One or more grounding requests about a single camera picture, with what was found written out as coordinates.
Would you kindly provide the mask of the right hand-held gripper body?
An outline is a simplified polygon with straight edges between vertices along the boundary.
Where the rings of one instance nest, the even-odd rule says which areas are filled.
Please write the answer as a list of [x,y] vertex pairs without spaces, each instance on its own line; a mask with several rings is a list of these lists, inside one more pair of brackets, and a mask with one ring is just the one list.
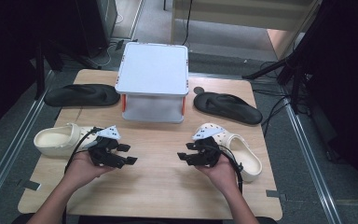
[[198,128],[192,139],[193,143],[199,146],[199,150],[194,150],[194,154],[187,154],[191,155],[192,159],[186,163],[193,166],[214,167],[221,155],[221,149],[213,137],[222,131],[222,128]]

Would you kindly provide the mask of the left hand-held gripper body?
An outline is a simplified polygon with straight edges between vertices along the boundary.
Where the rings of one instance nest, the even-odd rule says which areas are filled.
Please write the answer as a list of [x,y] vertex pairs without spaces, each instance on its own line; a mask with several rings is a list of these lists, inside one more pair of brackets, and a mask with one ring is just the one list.
[[94,127],[91,132],[96,134],[96,139],[88,143],[88,153],[92,162],[96,166],[107,165],[121,169],[127,159],[115,153],[119,147],[117,140],[120,138],[117,127],[110,126],[104,129]]

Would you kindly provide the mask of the cream clog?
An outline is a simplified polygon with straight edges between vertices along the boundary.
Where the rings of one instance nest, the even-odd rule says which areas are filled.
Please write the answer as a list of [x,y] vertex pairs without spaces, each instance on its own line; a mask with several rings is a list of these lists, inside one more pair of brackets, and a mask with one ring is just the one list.
[[69,158],[75,149],[83,150],[85,145],[96,139],[96,134],[91,132],[93,128],[74,123],[48,128],[34,137],[34,145],[47,157]]
[[212,137],[220,149],[240,166],[244,182],[253,182],[260,176],[262,163],[242,136],[214,123],[202,124],[192,136],[194,140],[207,137]]

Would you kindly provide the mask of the black flip-flop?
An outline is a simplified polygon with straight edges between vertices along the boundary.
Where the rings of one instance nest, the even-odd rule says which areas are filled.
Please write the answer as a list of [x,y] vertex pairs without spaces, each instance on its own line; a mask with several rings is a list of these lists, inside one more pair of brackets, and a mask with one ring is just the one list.
[[120,95],[113,86],[106,84],[73,84],[49,91],[46,105],[63,106],[110,106],[115,105]]
[[259,124],[263,119],[263,115],[258,109],[232,94],[199,93],[195,96],[193,105],[206,114],[232,119],[249,125]]

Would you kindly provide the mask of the white shoe rack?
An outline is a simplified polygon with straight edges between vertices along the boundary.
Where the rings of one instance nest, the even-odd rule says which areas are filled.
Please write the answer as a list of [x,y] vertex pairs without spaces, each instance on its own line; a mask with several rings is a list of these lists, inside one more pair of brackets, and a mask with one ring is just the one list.
[[116,91],[126,120],[182,122],[189,93],[187,47],[130,42],[122,56]]

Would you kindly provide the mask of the person's right hand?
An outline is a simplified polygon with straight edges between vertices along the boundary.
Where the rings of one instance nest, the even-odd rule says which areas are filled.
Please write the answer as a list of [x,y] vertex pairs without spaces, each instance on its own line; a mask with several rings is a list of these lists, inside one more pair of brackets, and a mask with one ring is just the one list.
[[214,167],[197,166],[197,169],[205,174],[224,196],[240,192],[237,186],[237,176],[229,159],[225,156],[221,155]]

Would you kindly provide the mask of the person's left hand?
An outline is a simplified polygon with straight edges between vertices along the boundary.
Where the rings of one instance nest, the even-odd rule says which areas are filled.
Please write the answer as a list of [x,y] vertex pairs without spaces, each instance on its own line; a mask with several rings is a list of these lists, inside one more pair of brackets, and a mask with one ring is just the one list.
[[96,166],[88,152],[76,153],[69,167],[67,168],[62,183],[73,191],[87,185],[101,175],[113,171],[109,166]]

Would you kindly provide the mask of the black tape strip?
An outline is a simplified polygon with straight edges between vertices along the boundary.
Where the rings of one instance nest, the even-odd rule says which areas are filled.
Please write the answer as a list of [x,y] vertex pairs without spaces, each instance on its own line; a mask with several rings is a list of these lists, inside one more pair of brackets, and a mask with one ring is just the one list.
[[286,201],[287,200],[287,196],[284,193],[280,193],[277,190],[267,189],[266,194],[270,198],[278,198],[281,201]]
[[25,180],[25,179],[19,180],[17,183],[17,186],[19,188],[30,189],[30,190],[34,190],[34,191],[39,190],[41,187],[41,185],[39,183],[36,183],[32,180]]

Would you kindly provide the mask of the black metal stand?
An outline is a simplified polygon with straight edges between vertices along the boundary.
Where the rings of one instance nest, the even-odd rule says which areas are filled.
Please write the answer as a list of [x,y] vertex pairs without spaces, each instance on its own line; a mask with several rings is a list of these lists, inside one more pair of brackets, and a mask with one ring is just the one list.
[[62,70],[63,62],[60,58],[60,52],[66,54],[70,58],[74,59],[78,63],[81,63],[88,69],[96,69],[91,63],[75,54],[67,47],[59,44],[56,41],[50,39],[41,39],[38,41],[35,47],[35,83],[36,94],[35,99],[38,100],[42,97],[42,93],[45,91],[45,61],[51,68],[56,70]]

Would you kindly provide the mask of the black tripod stand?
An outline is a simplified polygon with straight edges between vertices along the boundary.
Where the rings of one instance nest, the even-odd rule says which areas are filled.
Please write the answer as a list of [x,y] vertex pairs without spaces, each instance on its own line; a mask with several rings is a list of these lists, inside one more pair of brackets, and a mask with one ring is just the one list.
[[287,57],[269,65],[260,71],[257,71],[251,75],[242,76],[243,79],[255,80],[259,77],[266,75],[272,71],[281,68],[280,74],[277,76],[277,82],[279,85],[286,85],[290,80],[293,80],[292,90],[290,93],[291,107],[297,114],[299,103],[299,87],[301,78],[305,75],[304,57],[302,56],[300,49],[295,49]]

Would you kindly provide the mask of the dark cabinet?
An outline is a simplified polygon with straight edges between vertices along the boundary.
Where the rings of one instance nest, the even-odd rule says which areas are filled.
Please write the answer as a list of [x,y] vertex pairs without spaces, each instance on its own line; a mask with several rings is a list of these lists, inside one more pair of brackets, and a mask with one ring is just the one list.
[[107,49],[117,22],[116,0],[76,0],[86,55]]

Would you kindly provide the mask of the beige wooden furniture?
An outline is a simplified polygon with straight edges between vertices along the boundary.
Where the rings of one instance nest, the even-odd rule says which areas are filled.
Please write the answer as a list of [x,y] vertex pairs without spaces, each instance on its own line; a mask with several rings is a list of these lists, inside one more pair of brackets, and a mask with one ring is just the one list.
[[312,23],[322,0],[172,0],[171,42],[176,19],[264,28],[280,60]]

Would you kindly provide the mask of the black curtain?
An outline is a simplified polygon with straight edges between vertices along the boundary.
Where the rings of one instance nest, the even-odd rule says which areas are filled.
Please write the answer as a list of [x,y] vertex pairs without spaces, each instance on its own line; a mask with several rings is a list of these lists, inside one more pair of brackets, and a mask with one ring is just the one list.
[[308,87],[336,132],[328,146],[358,170],[358,0],[323,0],[319,17]]
[[0,119],[35,83],[35,47],[69,0],[0,0]]

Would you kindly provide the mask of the metal floor rail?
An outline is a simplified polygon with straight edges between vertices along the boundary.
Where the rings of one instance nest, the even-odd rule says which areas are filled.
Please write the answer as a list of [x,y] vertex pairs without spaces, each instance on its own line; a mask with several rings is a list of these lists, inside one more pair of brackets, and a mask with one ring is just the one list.
[[295,114],[288,100],[285,99],[284,101],[286,103],[286,113],[295,132],[297,142],[299,143],[305,163],[307,164],[310,177],[316,189],[319,201],[324,210],[324,214],[326,216],[328,224],[343,224],[340,214],[337,210],[335,200],[331,194],[330,188],[325,181],[324,175],[319,167],[319,164],[316,161],[309,139],[306,136],[299,116]]
[[45,104],[34,97],[31,86],[0,120],[0,216],[17,213],[24,186],[40,153],[33,138],[36,130],[51,123]]

